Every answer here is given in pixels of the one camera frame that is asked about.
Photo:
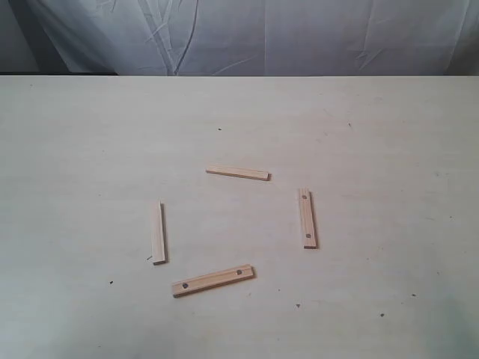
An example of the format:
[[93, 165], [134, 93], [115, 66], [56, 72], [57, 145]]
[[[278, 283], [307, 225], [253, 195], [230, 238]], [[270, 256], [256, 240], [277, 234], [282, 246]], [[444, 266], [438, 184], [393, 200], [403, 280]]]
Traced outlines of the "wood strip with magnets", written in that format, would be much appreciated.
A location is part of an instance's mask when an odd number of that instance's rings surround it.
[[172, 284], [171, 291], [174, 298], [179, 298], [196, 292], [202, 292], [253, 278], [255, 278], [254, 268], [247, 264], [222, 271], [215, 271], [194, 278], [180, 280], [179, 282]]
[[302, 243], [304, 249], [317, 249], [318, 242], [314, 222], [314, 212], [311, 193], [307, 188], [299, 189], [299, 213], [302, 228]]

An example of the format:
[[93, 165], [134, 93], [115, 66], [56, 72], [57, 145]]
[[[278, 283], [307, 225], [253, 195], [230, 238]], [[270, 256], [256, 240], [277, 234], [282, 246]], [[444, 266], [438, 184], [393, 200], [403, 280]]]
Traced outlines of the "white backdrop cloth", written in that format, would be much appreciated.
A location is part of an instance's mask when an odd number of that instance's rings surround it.
[[3, 1], [3, 73], [475, 76], [476, 1]]

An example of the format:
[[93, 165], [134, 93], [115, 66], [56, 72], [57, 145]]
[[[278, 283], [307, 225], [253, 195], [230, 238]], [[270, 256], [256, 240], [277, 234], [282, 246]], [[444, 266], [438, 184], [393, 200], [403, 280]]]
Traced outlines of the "plain wood strip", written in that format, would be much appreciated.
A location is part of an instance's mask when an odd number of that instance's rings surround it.
[[267, 171], [256, 171], [244, 168], [232, 168], [225, 166], [208, 166], [205, 169], [207, 174], [215, 174], [227, 177], [237, 177], [250, 180], [269, 181], [270, 173]]
[[155, 204], [152, 216], [152, 239], [151, 239], [151, 248], [152, 248], [152, 263], [154, 266], [163, 264], [167, 262], [167, 253], [165, 246], [165, 232], [163, 227], [163, 214], [162, 214], [162, 204], [160, 202]]

